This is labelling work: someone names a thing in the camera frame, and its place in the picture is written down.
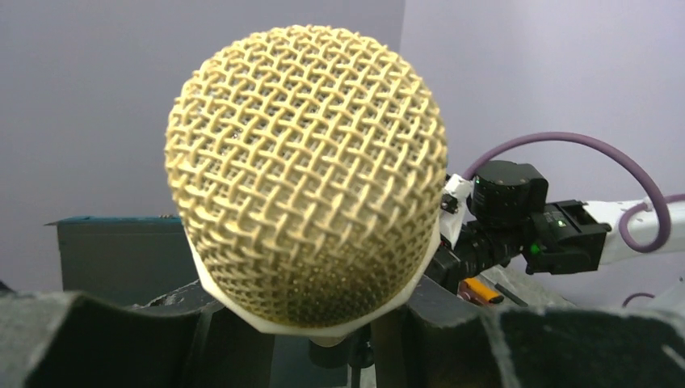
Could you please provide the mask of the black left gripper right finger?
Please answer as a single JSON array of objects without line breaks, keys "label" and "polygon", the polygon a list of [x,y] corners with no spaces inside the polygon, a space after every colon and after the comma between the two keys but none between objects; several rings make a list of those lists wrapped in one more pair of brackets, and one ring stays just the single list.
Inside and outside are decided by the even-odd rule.
[{"label": "black left gripper right finger", "polygon": [[658,310],[484,308],[429,278],[372,323],[380,387],[681,387],[683,317]]}]

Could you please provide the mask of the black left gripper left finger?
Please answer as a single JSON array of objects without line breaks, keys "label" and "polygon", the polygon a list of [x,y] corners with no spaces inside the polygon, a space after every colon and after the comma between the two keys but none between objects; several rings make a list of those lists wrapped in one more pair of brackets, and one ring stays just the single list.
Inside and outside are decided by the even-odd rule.
[{"label": "black left gripper left finger", "polygon": [[273,348],[197,282],[134,307],[1,295],[4,387],[267,387]]}]

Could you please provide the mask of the cream beige microphone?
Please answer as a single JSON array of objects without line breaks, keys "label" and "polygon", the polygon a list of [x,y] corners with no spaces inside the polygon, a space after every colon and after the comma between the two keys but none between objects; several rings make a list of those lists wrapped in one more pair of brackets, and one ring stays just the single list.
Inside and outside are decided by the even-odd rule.
[{"label": "cream beige microphone", "polygon": [[398,53],[294,25],[192,73],[164,168],[204,290],[262,333],[330,348],[409,299],[440,242],[447,153]]}]

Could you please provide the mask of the black desk stand with clip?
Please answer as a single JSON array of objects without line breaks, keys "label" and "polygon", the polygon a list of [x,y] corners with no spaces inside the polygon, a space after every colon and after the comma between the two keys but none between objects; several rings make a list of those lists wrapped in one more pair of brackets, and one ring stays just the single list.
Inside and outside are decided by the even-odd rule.
[{"label": "black desk stand with clip", "polygon": [[309,359],[323,369],[345,368],[346,387],[361,387],[362,372],[375,364],[369,324],[343,337],[309,338]]}]

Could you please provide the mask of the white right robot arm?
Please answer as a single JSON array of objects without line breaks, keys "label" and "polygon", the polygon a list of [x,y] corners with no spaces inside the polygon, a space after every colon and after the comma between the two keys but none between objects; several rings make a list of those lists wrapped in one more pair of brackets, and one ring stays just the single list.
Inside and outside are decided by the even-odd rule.
[{"label": "white right robot arm", "polygon": [[629,235],[658,232],[644,200],[547,202],[548,180],[530,164],[489,161],[472,180],[445,179],[441,242],[425,274],[450,292],[460,282],[522,255],[526,272],[567,275],[638,256]]}]

